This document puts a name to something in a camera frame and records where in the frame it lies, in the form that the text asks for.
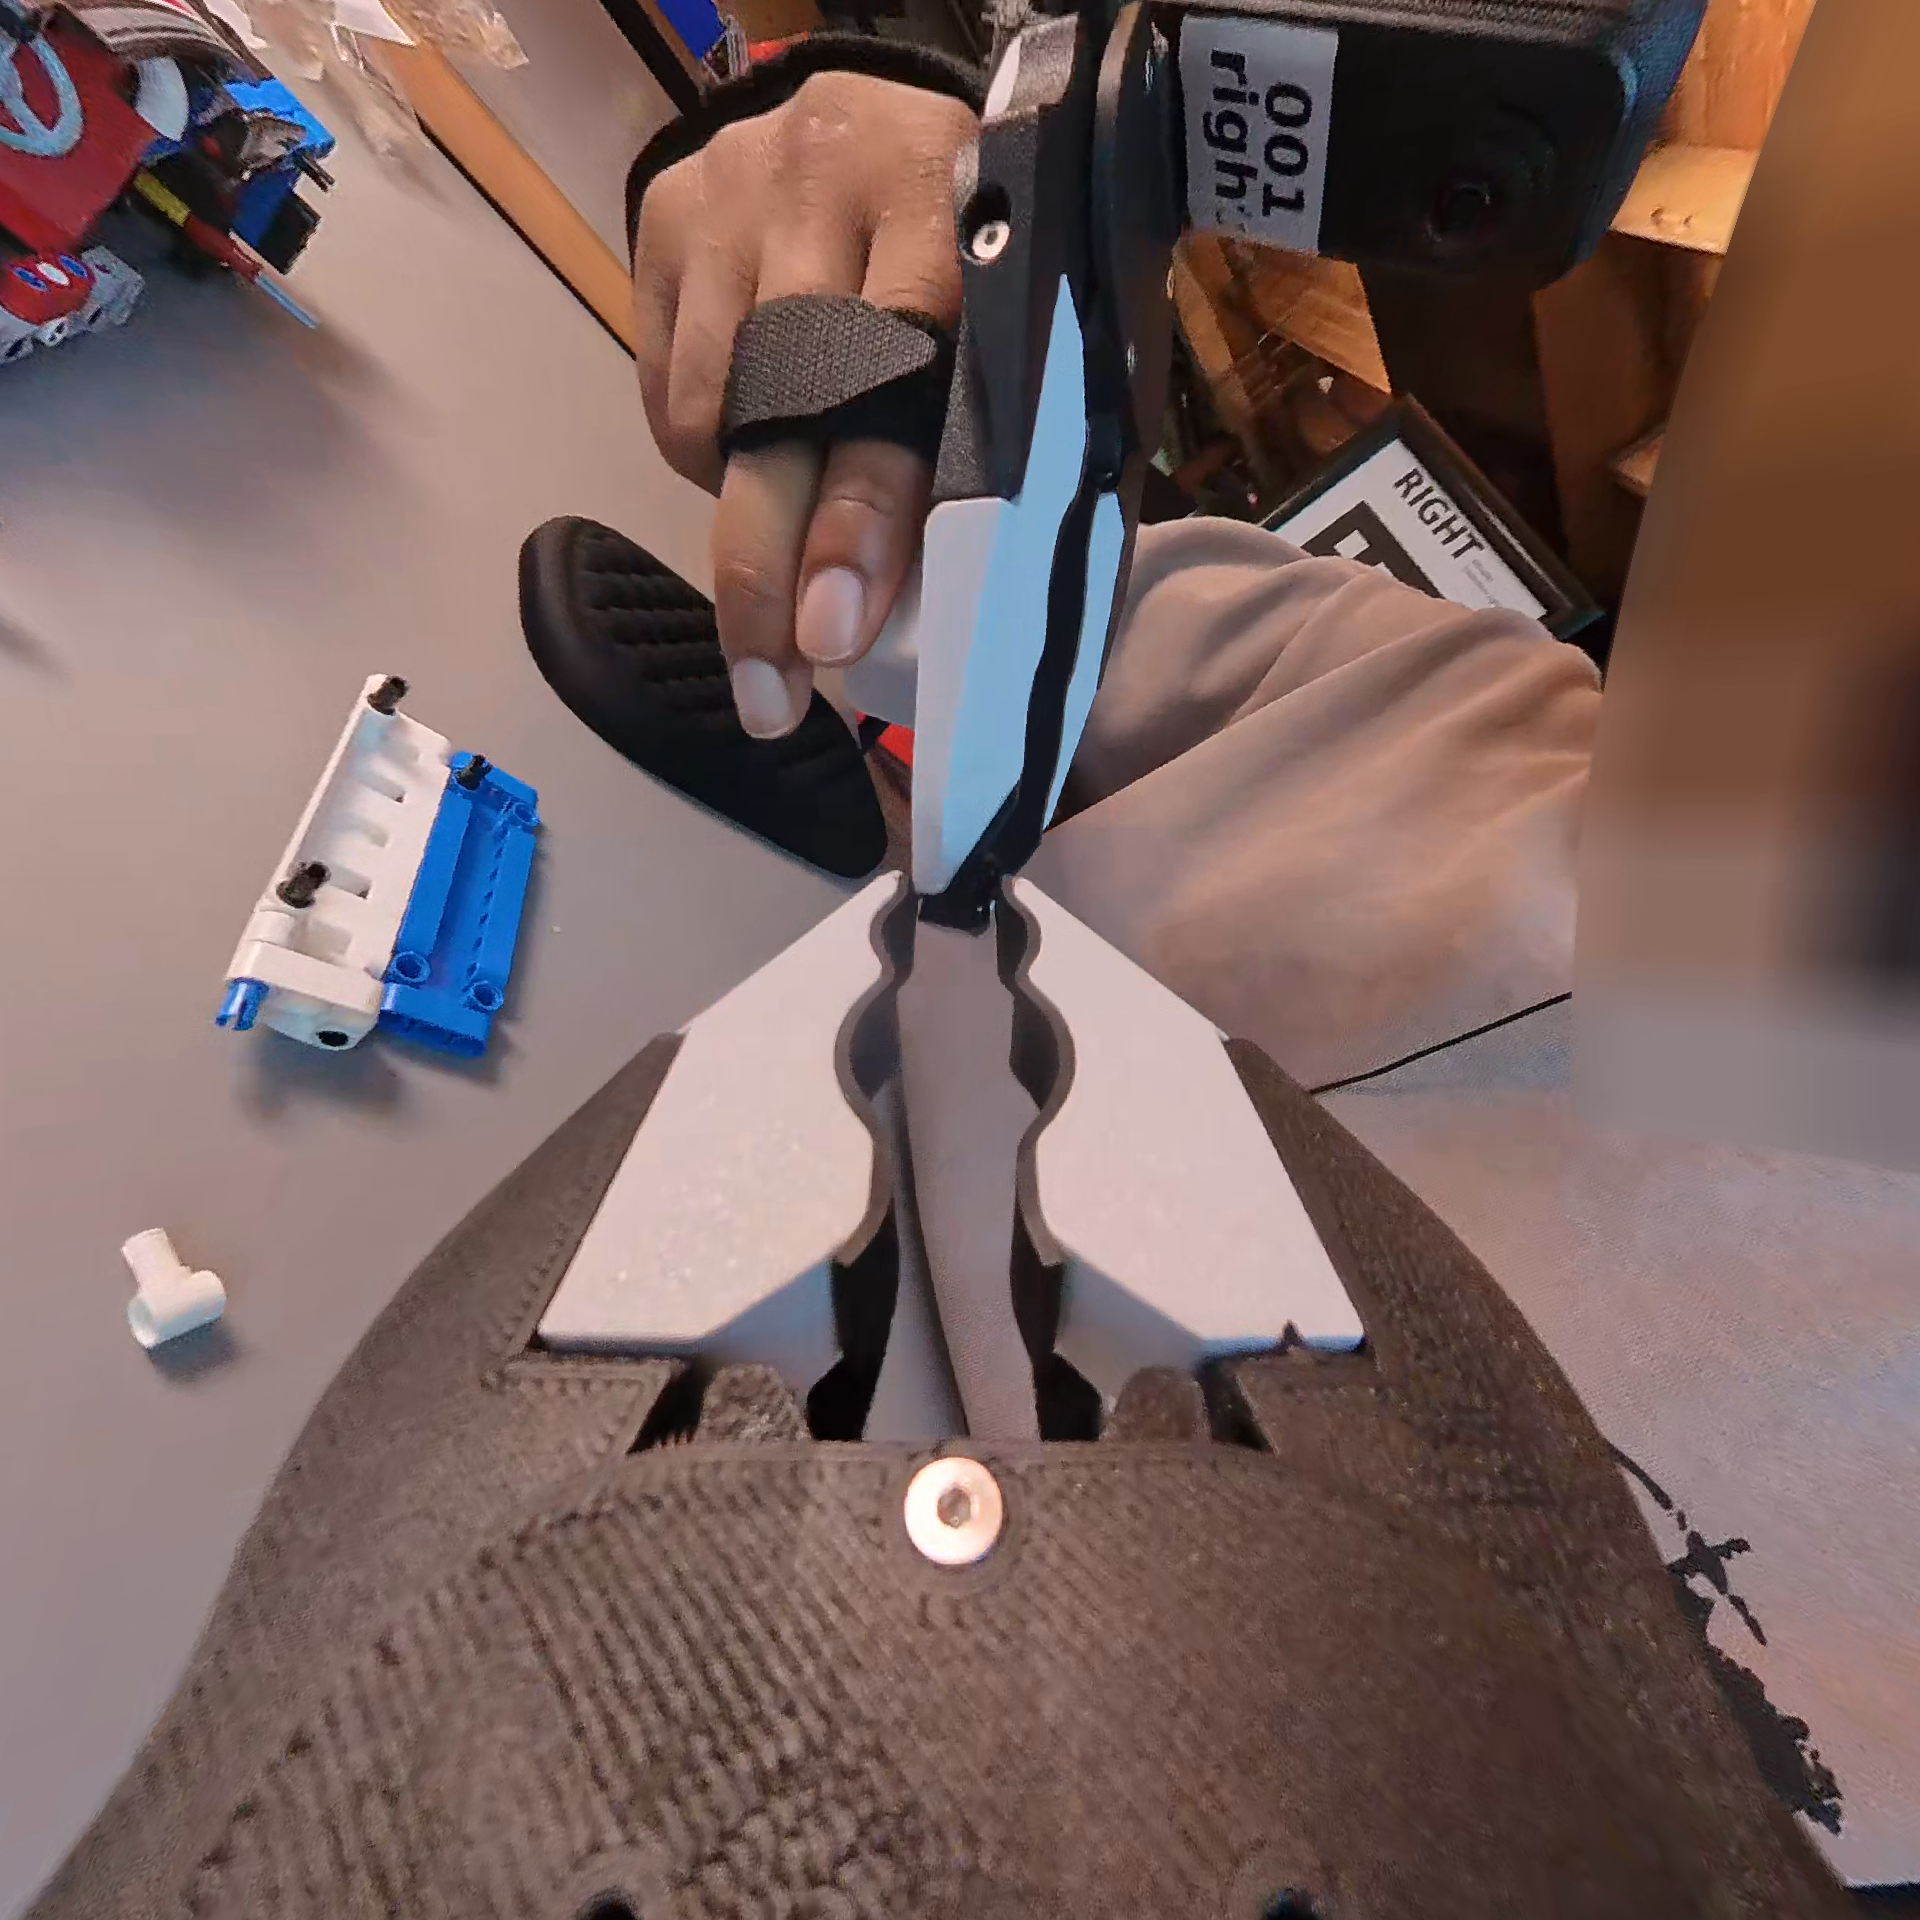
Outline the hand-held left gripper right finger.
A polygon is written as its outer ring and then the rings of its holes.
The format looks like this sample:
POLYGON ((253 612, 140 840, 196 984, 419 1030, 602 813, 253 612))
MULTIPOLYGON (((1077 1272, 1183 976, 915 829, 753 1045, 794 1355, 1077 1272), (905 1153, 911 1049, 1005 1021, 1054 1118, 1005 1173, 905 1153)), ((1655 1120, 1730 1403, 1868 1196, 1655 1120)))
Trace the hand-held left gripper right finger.
POLYGON ((1017 1149, 1013 1294, 1037 1387, 1305 1347, 1361 1315, 1225 1036, 1031 879, 1003 892, 1017 1149))

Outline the blue and white lego panel assembly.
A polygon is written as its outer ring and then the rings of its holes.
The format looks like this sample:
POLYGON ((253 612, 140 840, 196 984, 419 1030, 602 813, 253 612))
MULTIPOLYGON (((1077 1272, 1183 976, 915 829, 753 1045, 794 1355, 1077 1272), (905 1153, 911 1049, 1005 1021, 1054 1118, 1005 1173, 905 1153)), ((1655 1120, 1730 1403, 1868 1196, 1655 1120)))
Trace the blue and white lego panel assembly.
POLYGON ((214 1025, 341 1053, 379 1032, 489 1051, 533 883, 539 795, 370 677, 230 952, 214 1025))

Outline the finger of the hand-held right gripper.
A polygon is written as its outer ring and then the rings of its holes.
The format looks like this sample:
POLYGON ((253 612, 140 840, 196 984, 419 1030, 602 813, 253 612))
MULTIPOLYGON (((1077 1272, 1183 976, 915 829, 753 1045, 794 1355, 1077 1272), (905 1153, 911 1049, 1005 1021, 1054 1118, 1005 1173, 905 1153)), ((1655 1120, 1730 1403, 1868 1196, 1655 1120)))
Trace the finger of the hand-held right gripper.
POLYGON ((1023 713, 1021 771, 1013 811, 1002 827, 1003 876, 1019 872, 1036 855, 1065 795, 1110 647, 1132 537, 1122 499, 1082 486, 1047 573, 1042 652, 1023 713))
POLYGON ((923 897, 955 883, 1021 777, 1051 564, 1086 457, 1086 345, 1061 278, 1019 492, 947 501, 927 516, 911 800, 911 883, 923 897))

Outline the partly built lego car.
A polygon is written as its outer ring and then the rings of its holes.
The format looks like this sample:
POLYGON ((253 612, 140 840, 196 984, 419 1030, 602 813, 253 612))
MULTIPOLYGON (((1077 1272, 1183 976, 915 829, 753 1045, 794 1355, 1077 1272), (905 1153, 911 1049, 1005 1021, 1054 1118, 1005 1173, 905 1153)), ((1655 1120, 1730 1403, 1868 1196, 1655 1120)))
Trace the partly built lego car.
POLYGON ((334 132, 253 57, 235 4, 3 4, 3 360, 124 326, 147 288, 106 221, 315 326, 283 288, 334 132))

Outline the person's torso beige hoodie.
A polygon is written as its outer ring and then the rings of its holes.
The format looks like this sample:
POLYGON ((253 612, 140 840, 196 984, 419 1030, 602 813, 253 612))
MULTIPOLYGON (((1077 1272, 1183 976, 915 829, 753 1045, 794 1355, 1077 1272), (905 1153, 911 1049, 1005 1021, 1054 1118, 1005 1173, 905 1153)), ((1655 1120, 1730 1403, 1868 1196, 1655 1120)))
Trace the person's torso beige hoodie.
POLYGON ((1916 1173, 1604 1133, 1542 1001, 1308 1072, 1564 1364, 1764 1780, 1916 1915, 1916 1173))

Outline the black padded wrist rest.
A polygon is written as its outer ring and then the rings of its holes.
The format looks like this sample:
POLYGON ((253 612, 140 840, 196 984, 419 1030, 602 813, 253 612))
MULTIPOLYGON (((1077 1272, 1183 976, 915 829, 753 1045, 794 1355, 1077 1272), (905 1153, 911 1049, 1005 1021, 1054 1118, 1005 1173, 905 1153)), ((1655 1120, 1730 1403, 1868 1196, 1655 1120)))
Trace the black padded wrist rest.
POLYGON ((559 702, 621 759, 758 840, 841 877, 890 861, 858 734, 813 692, 755 739, 737 716, 714 603, 634 540, 559 516, 518 549, 518 623, 559 702))

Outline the person's right forearm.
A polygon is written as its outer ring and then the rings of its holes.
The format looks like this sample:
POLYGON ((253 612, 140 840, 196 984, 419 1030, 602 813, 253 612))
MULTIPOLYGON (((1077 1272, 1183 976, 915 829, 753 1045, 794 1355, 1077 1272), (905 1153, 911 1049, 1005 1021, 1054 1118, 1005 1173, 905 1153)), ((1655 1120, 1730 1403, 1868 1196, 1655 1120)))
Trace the person's right forearm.
POLYGON ((1148 526, 1026 876, 1308 1085, 1572 982, 1599 671, 1508 611, 1148 526))

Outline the small white lego connector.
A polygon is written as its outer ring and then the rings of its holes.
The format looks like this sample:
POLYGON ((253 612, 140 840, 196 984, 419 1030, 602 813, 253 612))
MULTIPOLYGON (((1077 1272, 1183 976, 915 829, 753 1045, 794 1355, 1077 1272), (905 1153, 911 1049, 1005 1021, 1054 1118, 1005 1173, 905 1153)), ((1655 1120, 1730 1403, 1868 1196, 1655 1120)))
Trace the small white lego connector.
POLYGON ((155 1352, 223 1316, 223 1281, 212 1271, 181 1259, 170 1231, 133 1235, 124 1241, 122 1257, 133 1278, 129 1329, 142 1351, 155 1352))

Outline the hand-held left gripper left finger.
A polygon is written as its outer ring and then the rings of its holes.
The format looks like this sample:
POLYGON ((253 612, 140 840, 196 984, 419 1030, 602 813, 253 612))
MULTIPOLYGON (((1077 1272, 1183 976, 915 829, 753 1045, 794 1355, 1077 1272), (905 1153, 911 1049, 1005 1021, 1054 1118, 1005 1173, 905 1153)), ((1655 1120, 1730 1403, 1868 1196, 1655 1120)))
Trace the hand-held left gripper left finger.
POLYGON ((542 1318, 553 1352, 876 1367, 899 1291, 905 877, 878 876, 678 1030, 542 1318))

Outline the black framed white sign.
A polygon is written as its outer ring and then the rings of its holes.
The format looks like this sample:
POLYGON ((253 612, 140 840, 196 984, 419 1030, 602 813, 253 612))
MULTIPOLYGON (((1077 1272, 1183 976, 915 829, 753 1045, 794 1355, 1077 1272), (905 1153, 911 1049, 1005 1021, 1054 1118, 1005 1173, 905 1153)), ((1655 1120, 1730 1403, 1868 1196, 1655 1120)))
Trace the black framed white sign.
POLYGON ((1556 640, 1599 622, 1571 567, 1410 395, 1391 398, 1261 526, 1309 557, 1379 569, 1457 608, 1521 612, 1556 640))

